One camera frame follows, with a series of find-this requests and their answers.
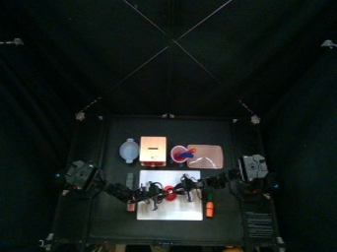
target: white tray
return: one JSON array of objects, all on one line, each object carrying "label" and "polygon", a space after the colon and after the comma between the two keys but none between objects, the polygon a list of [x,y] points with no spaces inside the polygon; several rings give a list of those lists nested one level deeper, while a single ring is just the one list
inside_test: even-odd
[{"label": "white tray", "polygon": [[[197,179],[201,178],[198,170],[142,170],[139,176],[139,186],[146,182],[159,182],[163,187],[175,186],[181,182],[181,177],[187,173]],[[139,202],[137,206],[138,220],[157,221],[202,221],[203,204],[198,197],[197,190],[193,190],[193,202],[187,202],[185,195],[178,195],[174,201],[166,201],[158,205],[158,210],[153,211],[153,201],[150,204]]]}]

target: red object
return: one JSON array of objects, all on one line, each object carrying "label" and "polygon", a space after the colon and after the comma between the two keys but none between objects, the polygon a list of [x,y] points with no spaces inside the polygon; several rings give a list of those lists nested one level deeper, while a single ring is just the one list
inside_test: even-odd
[{"label": "red object", "polygon": [[[165,191],[171,191],[173,189],[174,189],[174,187],[173,187],[171,185],[167,185],[167,186],[163,188]],[[175,198],[177,198],[177,195],[173,194],[173,193],[169,193],[169,195],[165,197],[165,199],[166,199],[167,201],[174,201]]]},{"label": "red object", "polygon": [[213,203],[213,201],[209,201],[206,203],[206,216],[209,218],[213,218],[213,216],[214,216],[214,203]]}]

